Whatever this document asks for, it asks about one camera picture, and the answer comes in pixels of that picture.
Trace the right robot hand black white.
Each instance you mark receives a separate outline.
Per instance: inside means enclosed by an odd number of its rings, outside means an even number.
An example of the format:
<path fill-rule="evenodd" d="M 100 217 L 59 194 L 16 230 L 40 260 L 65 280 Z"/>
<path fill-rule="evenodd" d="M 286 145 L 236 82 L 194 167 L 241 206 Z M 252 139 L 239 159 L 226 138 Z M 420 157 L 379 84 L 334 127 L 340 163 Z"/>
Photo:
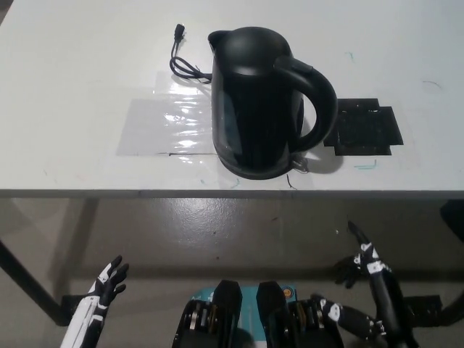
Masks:
<path fill-rule="evenodd" d="M 418 347 L 407 316 L 407 305 L 392 269 L 380 258 L 371 240 L 357 225 L 350 220 L 347 228 L 357 239 L 360 251 L 336 264 L 339 269 L 336 283 L 350 289 L 365 276 L 376 305 L 376 316 L 373 318 L 353 307 L 313 294 L 311 299 L 319 305 L 324 321 L 334 323 L 366 341 L 381 336 L 388 347 Z"/>

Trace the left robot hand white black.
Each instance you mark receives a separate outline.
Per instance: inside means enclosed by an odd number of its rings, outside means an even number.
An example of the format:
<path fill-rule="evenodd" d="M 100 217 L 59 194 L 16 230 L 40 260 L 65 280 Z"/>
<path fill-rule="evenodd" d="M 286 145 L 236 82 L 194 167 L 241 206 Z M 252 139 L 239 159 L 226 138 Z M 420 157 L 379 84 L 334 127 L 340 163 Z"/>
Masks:
<path fill-rule="evenodd" d="M 126 289 L 129 264 L 121 265 L 118 255 L 100 272 L 91 288 L 80 299 L 60 345 L 61 348 L 96 347 L 104 328 L 109 306 Z"/>

